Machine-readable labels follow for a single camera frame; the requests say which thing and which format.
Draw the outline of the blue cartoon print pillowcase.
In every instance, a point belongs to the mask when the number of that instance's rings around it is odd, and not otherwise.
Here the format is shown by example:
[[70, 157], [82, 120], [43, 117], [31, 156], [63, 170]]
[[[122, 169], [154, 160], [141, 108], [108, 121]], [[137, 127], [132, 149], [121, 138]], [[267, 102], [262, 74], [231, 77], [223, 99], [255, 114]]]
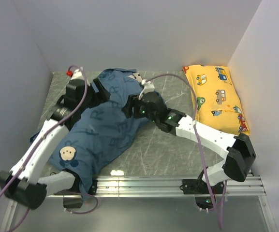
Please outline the blue cartoon print pillowcase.
[[76, 192], [81, 193], [89, 191], [93, 176], [131, 147], [136, 133], [149, 122], [126, 118], [122, 111], [128, 97], [142, 91], [136, 69], [106, 69], [97, 78], [110, 93], [109, 101], [86, 109], [49, 158], [57, 170], [79, 175]]

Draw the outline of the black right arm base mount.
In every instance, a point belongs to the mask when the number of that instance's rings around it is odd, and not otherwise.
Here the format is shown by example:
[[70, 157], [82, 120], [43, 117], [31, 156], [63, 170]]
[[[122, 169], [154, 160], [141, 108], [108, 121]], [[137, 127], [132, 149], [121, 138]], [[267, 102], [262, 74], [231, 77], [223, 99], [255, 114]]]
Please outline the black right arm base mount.
[[[214, 208], [207, 184], [200, 179], [183, 179], [179, 189], [184, 195], [197, 195], [195, 203], [199, 209], [210, 211]], [[216, 206], [225, 202], [224, 182], [212, 186], [212, 195]]]

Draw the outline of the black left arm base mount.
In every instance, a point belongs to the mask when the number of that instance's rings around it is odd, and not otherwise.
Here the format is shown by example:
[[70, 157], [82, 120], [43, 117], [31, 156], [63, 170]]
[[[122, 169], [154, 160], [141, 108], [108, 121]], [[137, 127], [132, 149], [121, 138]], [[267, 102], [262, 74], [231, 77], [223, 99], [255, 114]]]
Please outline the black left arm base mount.
[[81, 192], [79, 184], [63, 191], [63, 207], [64, 210], [76, 215], [83, 215], [93, 212], [99, 204], [99, 200], [95, 197], [97, 192], [98, 181], [92, 180], [88, 192]]

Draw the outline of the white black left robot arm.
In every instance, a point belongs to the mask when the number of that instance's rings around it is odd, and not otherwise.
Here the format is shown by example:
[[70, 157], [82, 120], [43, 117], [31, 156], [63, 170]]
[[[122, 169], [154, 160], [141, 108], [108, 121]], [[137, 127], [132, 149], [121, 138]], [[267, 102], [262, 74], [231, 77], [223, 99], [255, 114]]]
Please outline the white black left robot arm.
[[0, 187], [5, 197], [29, 209], [37, 209], [47, 196], [60, 191], [77, 194], [82, 182], [79, 175], [63, 166], [58, 174], [41, 177], [43, 168], [62, 138], [87, 108], [109, 101], [110, 93], [95, 78], [88, 86], [82, 78], [72, 78], [66, 92], [49, 110], [35, 140], [21, 160], [9, 172], [0, 172]]

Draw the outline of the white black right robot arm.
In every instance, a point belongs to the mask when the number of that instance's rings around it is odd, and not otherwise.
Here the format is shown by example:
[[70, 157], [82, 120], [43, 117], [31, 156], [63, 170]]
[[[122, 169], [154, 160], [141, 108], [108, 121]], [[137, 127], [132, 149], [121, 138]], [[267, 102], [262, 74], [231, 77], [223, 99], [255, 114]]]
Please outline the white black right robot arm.
[[222, 157], [221, 162], [203, 168], [204, 173], [197, 182], [202, 193], [209, 193], [215, 185], [228, 179], [244, 182], [256, 159], [246, 134], [233, 135], [204, 125], [183, 112], [168, 108], [157, 92], [130, 95], [122, 112], [127, 118], [147, 118], [163, 132], [197, 142], [200, 148], [206, 147]]

